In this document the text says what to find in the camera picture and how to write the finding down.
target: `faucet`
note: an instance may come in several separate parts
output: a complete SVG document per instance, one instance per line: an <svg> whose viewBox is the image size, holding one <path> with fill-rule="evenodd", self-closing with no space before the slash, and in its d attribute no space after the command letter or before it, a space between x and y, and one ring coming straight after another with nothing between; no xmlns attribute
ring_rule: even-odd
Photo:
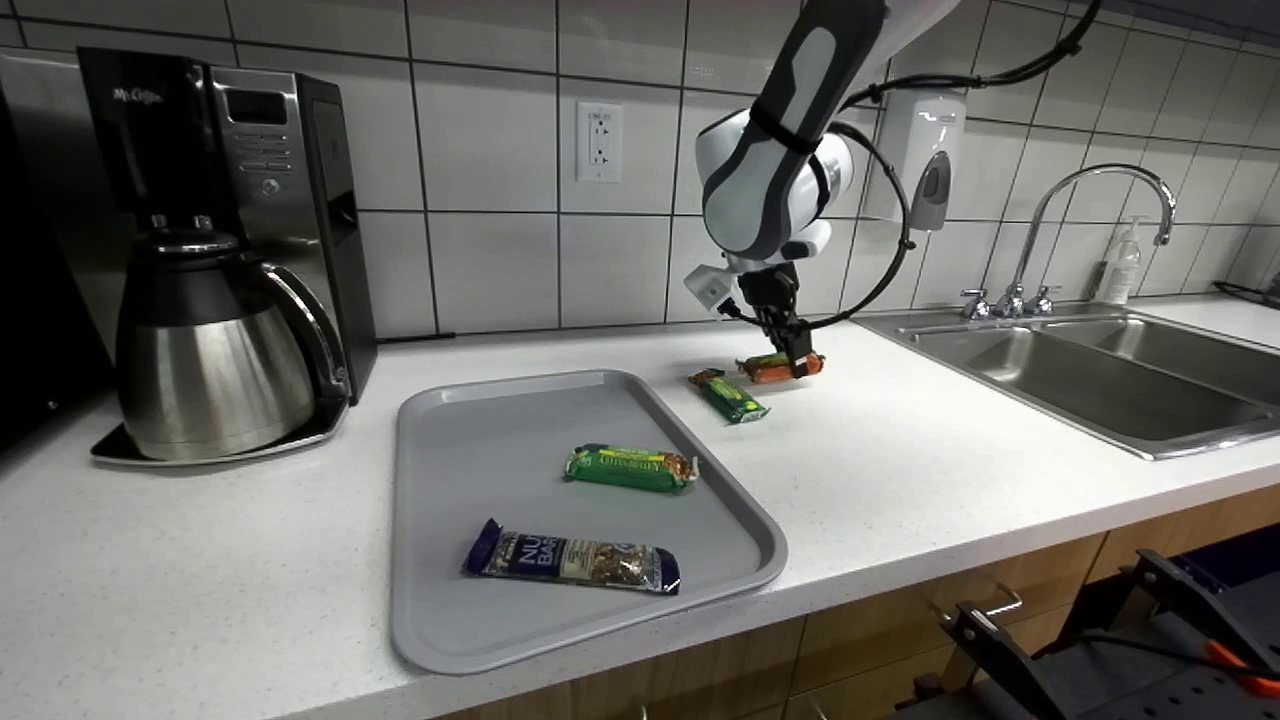
<svg viewBox="0 0 1280 720"><path fill-rule="evenodd" d="M1024 257L1016 260L1016 272L1011 272L1011 285L1006 289L1006 295L996 306L989 306L989 272L994 272L994 263L986 272L986 285L966 294L966 295L972 295L972 306L966 310L968 319L986 319L986 317L1048 317L1054 311L1048 289L1042 289L1042 295L1028 306L1019 285L1024 285L1028 263L1035 257L1046 209L1057 200L1057 194L1071 189L1079 175L1093 175L1093 172L1103 172L1103 175L1124 175L1129 172L1129 175L1145 179L1158 194L1159 209L1166 209L1158 245L1168 245L1175 200L1172 200L1172 189L1158 172L1149 172L1139 164L1090 164L1090 170L1078 170L1065 179L1057 179L1046 194L1046 200L1035 203L1035 218L1034 218L1034 228L1028 228L1028 242L1024 242Z"/></svg>

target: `stainless steel carafe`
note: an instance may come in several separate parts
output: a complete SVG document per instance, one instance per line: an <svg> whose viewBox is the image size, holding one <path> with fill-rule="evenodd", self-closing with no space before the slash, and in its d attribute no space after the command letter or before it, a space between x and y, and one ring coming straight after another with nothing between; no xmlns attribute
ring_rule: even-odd
<svg viewBox="0 0 1280 720"><path fill-rule="evenodd" d="M116 338L125 430L152 460L237 456L339 408L347 381L319 306L237 242L142 245Z"/></svg>

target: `carafe handle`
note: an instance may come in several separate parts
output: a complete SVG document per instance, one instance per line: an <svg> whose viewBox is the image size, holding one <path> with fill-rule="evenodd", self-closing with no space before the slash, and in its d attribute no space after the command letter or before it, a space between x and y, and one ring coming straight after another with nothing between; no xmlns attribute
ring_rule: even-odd
<svg viewBox="0 0 1280 720"><path fill-rule="evenodd" d="M262 263L264 281L284 295L284 306L294 310L294 317L313 331L315 343L315 383L319 383L319 401L325 406L347 406L353 401L353 378L346 364L346 343L330 319L330 311L319 310L319 302L308 294L308 285L300 285L294 272L284 272L279 263Z"/></svg>

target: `cabinet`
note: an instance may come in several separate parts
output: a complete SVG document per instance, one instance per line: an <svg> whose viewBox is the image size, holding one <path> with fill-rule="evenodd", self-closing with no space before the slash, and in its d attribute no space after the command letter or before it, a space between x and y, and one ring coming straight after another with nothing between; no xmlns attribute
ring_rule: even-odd
<svg viewBox="0 0 1280 720"><path fill-rule="evenodd" d="M647 720L881 720L914 701L916 678L944 673L958 657L941 632L944 608L999 606L1007 583L1024 608L999 626L1035 654L1057 642L1078 592L1118 575L1138 547L1175 558L1267 525L1280 525L1280 485L583 678L459 720L641 720L646 713Z"/></svg>

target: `gray tray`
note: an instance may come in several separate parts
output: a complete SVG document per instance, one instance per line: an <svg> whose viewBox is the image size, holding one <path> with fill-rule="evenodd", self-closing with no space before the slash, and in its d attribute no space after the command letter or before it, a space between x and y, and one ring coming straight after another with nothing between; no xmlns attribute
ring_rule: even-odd
<svg viewBox="0 0 1280 720"><path fill-rule="evenodd" d="M679 497L566 485L577 443L679 449L704 481ZM659 543L679 598L473 580L486 522L514 531ZM401 406L391 642L427 673L486 673L775 580L787 543L699 441L626 374L431 388Z"/></svg>

